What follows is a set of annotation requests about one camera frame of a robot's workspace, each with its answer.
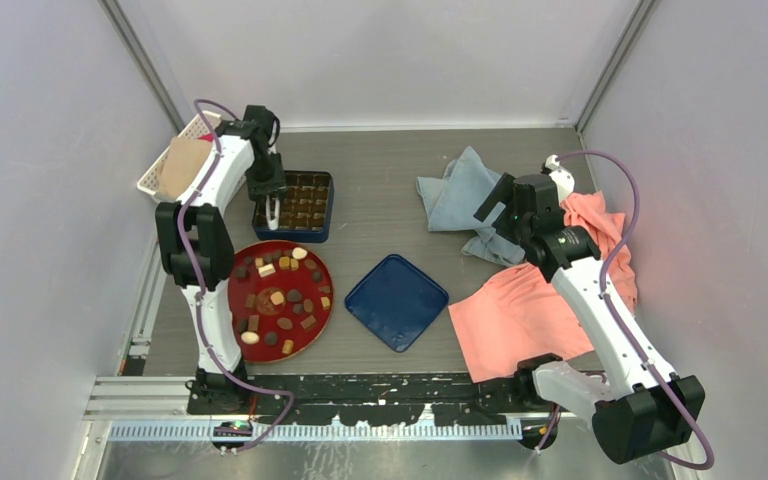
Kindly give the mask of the metal tongs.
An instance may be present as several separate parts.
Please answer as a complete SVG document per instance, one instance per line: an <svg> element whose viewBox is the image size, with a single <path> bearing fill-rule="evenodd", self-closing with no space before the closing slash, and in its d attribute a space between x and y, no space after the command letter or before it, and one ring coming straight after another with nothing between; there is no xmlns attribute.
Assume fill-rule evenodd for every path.
<svg viewBox="0 0 768 480"><path fill-rule="evenodd" d="M264 202L266 225L270 231L276 231L280 227L281 201L277 196L265 197Z"/></svg>

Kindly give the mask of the white square chocolate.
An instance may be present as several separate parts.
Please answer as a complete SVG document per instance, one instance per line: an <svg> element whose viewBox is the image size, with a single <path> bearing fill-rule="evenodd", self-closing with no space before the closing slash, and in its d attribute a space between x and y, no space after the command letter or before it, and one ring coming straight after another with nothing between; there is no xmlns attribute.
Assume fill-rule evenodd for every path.
<svg viewBox="0 0 768 480"><path fill-rule="evenodd" d="M260 266L257 271L261 278L265 278L276 273L276 269L271 263Z"/></svg>

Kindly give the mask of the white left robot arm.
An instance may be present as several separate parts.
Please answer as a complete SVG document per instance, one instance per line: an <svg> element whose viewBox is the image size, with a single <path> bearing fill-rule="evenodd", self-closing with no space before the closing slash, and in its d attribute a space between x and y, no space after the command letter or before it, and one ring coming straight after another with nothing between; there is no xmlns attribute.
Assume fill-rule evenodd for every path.
<svg viewBox="0 0 768 480"><path fill-rule="evenodd" d="M275 144L281 122L263 105L249 105L242 116L208 119L194 102L208 137L197 140L201 160L192 179L175 193L160 198L155 209L160 260L181 289L193 318L199 344L195 378L189 385L196 400L215 402L229 413L245 409L253 388L246 381L245 362L232 325L228 290L235 268L235 250L224 212L240 187L266 213L276 229L287 191L286 174Z"/></svg>

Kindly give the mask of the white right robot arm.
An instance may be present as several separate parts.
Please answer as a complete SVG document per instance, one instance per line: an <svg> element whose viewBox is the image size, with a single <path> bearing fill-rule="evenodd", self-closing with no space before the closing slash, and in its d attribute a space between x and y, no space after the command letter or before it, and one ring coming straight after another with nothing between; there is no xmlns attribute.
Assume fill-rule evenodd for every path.
<svg viewBox="0 0 768 480"><path fill-rule="evenodd" d="M527 410L555 404L586 421L604 454L616 464L658 454L701 434L697 418L705 390L681 377L646 339L617 292L608 265L589 232L568 226L558 185L545 174L503 174L474 217L486 220L523 248L575 314L604 369L605 382L572 368L554 353L522 360L515 396Z"/></svg>

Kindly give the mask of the blue chocolate tin box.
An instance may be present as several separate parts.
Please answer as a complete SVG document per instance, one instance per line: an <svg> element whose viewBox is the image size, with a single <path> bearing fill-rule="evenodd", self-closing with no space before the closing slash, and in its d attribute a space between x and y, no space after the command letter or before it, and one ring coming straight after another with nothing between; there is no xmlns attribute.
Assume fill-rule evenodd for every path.
<svg viewBox="0 0 768 480"><path fill-rule="evenodd" d="M332 175L326 171L288 170L286 181L278 228L268 228L265 206L259 202L251 222L255 236L261 241L325 243L330 236L335 196Z"/></svg>

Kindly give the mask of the white oval chocolate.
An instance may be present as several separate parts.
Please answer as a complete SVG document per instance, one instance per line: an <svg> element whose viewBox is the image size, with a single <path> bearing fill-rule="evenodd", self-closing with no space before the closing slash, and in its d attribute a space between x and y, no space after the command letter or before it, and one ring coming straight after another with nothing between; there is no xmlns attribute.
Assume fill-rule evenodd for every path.
<svg viewBox="0 0 768 480"><path fill-rule="evenodd" d="M260 342L260 335L254 331L244 331L240 335L240 340L246 345L256 345Z"/></svg>
<svg viewBox="0 0 768 480"><path fill-rule="evenodd" d="M295 260L303 260L308 256L308 251L302 247L295 247L291 251L291 256Z"/></svg>

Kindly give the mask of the tan round chocolate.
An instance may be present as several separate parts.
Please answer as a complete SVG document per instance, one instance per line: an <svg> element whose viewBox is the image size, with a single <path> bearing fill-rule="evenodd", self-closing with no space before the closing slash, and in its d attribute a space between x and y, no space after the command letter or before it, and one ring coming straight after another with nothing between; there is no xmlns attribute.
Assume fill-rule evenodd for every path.
<svg viewBox="0 0 768 480"><path fill-rule="evenodd" d="M285 303L284 294L281 291L275 291L270 295L270 301L274 305L282 305Z"/></svg>

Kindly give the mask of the white plastic basket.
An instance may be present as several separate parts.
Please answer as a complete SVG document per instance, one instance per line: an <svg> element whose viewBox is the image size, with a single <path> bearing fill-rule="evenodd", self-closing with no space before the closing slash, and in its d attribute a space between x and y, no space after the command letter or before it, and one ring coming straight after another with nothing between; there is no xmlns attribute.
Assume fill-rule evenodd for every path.
<svg viewBox="0 0 768 480"><path fill-rule="evenodd" d="M211 134L210 129L218 127L220 120L219 114L210 111L206 112L203 117L195 116L176 137L199 139L204 134ZM140 178L137 189L148 194L156 202L184 202L191 194L195 193L197 195L193 202L195 206L210 204L225 209L245 183L244 174L254 160L252 147L248 140L243 140L237 136L221 137L221 158L213 172L209 173L210 165L216 155L215 143L214 141L211 143L213 149L208 159L189 188L177 199L165 200L157 194L159 175L169 146Z"/></svg>

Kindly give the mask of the beige cloth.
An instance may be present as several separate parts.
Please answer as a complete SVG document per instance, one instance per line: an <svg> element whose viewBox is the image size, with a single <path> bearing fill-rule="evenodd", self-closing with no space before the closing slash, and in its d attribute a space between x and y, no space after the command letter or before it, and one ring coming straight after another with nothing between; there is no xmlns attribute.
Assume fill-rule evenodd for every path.
<svg viewBox="0 0 768 480"><path fill-rule="evenodd" d="M203 167L213 144L203 139L174 137L159 175L157 194L175 200L183 194Z"/></svg>

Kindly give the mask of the light blue denim cloth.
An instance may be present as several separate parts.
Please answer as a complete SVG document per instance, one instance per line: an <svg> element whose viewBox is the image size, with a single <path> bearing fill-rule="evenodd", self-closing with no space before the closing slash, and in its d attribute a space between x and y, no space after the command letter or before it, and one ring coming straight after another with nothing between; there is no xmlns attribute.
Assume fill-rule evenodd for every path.
<svg viewBox="0 0 768 480"><path fill-rule="evenodd" d="M502 238L492 226L504 206L496 204L483 221L474 217L500 178L499 173L487 168L478 153L468 147L448 163L440 178L417 178L416 190L429 231L471 231L474 236L461 247L462 254L511 267L524 260L524 250Z"/></svg>

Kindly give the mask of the pink cloth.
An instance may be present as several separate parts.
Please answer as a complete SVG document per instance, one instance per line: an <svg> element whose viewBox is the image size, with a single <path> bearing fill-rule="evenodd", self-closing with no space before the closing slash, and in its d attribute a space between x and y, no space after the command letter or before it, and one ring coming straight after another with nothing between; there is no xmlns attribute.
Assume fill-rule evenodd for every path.
<svg viewBox="0 0 768 480"><path fill-rule="evenodd" d="M585 227L603 258L621 239L625 214L609 213L601 191L573 193L562 207L566 225ZM638 290L631 259L623 247L609 276L633 313ZM473 383L510 377L520 361L546 353L571 359L593 350L570 307L531 264L502 270L448 310Z"/></svg>

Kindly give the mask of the red round tray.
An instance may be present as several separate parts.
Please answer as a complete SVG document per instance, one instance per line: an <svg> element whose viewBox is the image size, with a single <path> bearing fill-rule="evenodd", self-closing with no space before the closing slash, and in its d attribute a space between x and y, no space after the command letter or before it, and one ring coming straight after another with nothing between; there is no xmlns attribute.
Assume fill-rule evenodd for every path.
<svg viewBox="0 0 768 480"><path fill-rule="evenodd" d="M326 264L309 246L268 240L237 251L228 297L243 359L275 363L308 348L329 323L335 293Z"/></svg>

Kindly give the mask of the blue tin lid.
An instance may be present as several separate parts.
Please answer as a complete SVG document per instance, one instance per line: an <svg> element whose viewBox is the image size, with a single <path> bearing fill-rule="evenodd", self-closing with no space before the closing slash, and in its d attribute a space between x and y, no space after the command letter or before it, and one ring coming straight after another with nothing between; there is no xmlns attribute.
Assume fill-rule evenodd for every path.
<svg viewBox="0 0 768 480"><path fill-rule="evenodd" d="M407 351L448 304L448 292L398 254L384 257L344 300L347 311L396 353Z"/></svg>

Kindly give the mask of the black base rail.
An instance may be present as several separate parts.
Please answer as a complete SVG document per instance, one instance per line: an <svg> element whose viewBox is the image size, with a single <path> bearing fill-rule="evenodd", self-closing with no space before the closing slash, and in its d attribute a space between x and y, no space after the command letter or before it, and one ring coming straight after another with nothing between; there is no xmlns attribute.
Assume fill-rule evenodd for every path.
<svg viewBox="0 0 768 480"><path fill-rule="evenodd" d="M225 378L202 374L184 383L190 415L249 414L269 425L409 426L429 410L433 424L491 426L508 416L548 413L551 406L526 399L514 378L474 383L466 373L254 375L257 393Z"/></svg>

